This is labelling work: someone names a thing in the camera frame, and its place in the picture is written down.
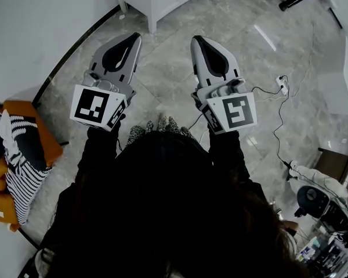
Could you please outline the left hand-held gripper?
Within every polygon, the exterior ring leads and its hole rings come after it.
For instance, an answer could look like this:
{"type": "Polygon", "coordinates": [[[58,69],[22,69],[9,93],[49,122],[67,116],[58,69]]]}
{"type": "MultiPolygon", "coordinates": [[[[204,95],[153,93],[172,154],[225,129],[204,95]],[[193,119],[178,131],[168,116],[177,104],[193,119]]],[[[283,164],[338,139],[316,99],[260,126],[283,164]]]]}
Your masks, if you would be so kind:
{"type": "Polygon", "coordinates": [[[90,62],[90,70],[85,71],[82,83],[75,86],[70,119],[112,131],[135,95],[128,84],[141,48],[142,36],[138,32],[117,36],[99,47],[90,62]]]}

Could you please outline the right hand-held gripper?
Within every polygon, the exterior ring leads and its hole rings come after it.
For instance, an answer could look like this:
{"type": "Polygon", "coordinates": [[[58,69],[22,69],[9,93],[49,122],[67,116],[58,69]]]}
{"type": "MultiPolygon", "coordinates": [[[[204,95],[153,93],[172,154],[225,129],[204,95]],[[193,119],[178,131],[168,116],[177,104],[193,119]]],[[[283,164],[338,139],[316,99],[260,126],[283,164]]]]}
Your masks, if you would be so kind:
{"type": "Polygon", "coordinates": [[[191,96],[214,134],[256,125],[254,95],[247,92],[245,80],[237,78],[240,69],[234,55],[200,35],[193,36],[190,49],[194,74],[202,87],[191,96]]]}

